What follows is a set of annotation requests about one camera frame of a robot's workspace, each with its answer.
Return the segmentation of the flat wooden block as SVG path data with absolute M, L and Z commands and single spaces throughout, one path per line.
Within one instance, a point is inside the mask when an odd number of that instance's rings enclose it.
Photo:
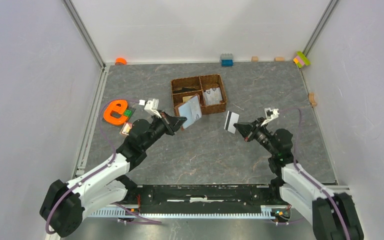
M 275 62 L 284 62 L 284 61 L 285 61 L 285 58 L 282 57 L 282 56 L 276 56 L 276 57 L 274 58 L 274 61 L 275 61 Z

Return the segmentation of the brown wicker divided basket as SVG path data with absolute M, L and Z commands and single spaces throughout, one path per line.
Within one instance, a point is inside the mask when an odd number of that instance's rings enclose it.
M 185 78 L 177 78 L 177 79 L 173 79 L 170 82 L 170 86 L 171 86 L 171 97 L 173 102 L 173 108 L 183 103 L 182 97 L 193 96 L 195 94 L 198 94 L 200 97 L 200 107 L 201 107 L 202 114 L 209 115 L 209 114 L 223 113 L 226 111 L 228 98 L 227 98 L 225 86 L 220 74 L 199 75 L 199 76 L 191 76 L 191 77 L 185 77 Z M 181 88 L 194 88 L 197 90 L 191 91 L 191 92 L 173 94 L 174 90 L 181 89 Z M 208 90 L 210 88 L 220 88 L 222 98 L 223 98 L 223 101 L 220 104 L 206 105 L 203 94 L 204 94 L 204 90 Z

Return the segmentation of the green toy block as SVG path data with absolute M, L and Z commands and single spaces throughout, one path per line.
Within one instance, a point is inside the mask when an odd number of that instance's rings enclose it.
M 130 119 L 132 117 L 132 115 L 134 114 L 134 112 L 136 111 L 135 108 L 127 108 L 124 112 L 123 112 L 123 116 L 126 117 L 127 119 Z

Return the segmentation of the black card in basket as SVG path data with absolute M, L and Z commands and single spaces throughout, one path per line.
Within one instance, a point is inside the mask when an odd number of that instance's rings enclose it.
M 191 88 L 191 87 L 182 87 L 180 89 L 174 90 L 172 93 L 173 94 L 181 94 L 181 93 L 188 93 L 188 92 L 194 92 L 194 91 L 197 91 L 197 89 Z

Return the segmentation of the pink card on table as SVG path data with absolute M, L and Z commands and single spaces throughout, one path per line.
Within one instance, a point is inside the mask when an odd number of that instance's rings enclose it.
M 128 136 L 131 128 L 133 127 L 133 124 L 130 122 L 125 122 L 123 126 L 121 127 L 120 134 L 123 136 Z

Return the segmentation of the green pink yellow brick stack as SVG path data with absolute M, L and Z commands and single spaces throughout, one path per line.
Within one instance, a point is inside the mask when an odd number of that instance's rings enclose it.
M 310 60 L 301 51 L 296 52 L 296 56 L 293 58 L 293 62 L 299 69 L 302 69 L 303 67 L 309 66 L 311 64 Z

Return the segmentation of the wooden arch block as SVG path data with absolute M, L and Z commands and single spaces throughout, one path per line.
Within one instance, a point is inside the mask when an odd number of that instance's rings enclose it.
M 318 105 L 318 103 L 316 102 L 316 99 L 315 99 L 315 94 L 313 92 L 310 92 L 308 94 L 308 100 L 309 100 L 310 106 L 312 108 L 314 108 Z

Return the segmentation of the orange plastic letter toy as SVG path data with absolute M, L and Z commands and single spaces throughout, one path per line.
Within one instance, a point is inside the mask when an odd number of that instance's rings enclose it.
M 111 125 L 121 126 L 128 120 L 128 116 L 124 115 L 127 109 L 128 102 L 126 100 L 113 100 L 104 110 L 103 119 Z

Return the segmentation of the blue grey toy brick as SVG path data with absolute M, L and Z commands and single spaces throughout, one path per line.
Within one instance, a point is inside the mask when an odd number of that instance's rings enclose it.
M 222 53 L 220 55 L 220 64 L 222 67 L 232 67 L 234 65 L 234 56 L 232 53 Z

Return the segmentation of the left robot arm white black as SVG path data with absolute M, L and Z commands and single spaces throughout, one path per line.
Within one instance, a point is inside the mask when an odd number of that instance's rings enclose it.
M 152 116 L 152 122 L 138 119 L 107 160 L 67 182 L 54 181 L 39 210 L 46 233 L 65 238 L 91 213 L 120 201 L 133 203 L 137 190 L 129 185 L 126 174 L 143 162 L 157 140 L 163 135 L 173 136 L 186 121 L 184 116 L 171 116 L 162 110 Z

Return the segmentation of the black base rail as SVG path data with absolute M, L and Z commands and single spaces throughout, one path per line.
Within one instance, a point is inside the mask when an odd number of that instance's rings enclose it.
M 144 184 L 121 203 L 143 214 L 257 214 L 262 206 L 287 206 L 267 184 Z

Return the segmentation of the white card black stripe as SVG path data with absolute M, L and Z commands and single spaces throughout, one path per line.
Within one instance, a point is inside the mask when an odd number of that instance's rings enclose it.
M 239 121 L 239 117 L 239 114 L 232 111 L 228 111 L 224 123 L 224 129 L 229 133 L 235 134 L 236 128 L 234 127 L 234 124 Z

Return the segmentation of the gold card in basket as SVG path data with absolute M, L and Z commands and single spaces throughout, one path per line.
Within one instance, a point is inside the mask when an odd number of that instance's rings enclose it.
M 182 97 L 182 102 L 185 103 L 187 101 L 189 101 L 191 98 L 193 98 L 194 96 L 193 95 L 190 95 L 190 96 L 184 96 Z

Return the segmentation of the brown leather card holder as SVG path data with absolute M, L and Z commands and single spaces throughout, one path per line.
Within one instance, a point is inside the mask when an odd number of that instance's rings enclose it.
M 187 120 L 182 124 L 181 129 L 185 130 L 202 118 L 200 96 L 192 95 L 186 102 L 178 104 L 174 107 L 177 117 L 185 117 Z

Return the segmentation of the small wooden block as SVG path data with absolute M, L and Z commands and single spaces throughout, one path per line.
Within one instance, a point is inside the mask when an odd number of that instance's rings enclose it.
M 252 56 L 251 57 L 251 62 L 258 62 L 259 58 L 257 56 Z

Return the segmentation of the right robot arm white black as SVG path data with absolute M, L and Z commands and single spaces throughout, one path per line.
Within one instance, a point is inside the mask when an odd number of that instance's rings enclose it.
M 255 140 L 271 154 L 269 168 L 276 178 L 270 182 L 269 199 L 294 207 L 311 224 L 317 240 L 364 239 L 352 196 L 337 193 L 310 176 L 292 152 L 293 134 L 283 128 L 271 133 L 264 122 L 261 117 L 233 126 L 246 142 Z

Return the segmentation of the white cards in basket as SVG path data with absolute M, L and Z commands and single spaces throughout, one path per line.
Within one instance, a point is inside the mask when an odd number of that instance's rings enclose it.
M 219 87 L 204 90 L 203 96 L 207 106 L 218 105 L 223 101 L 222 92 Z

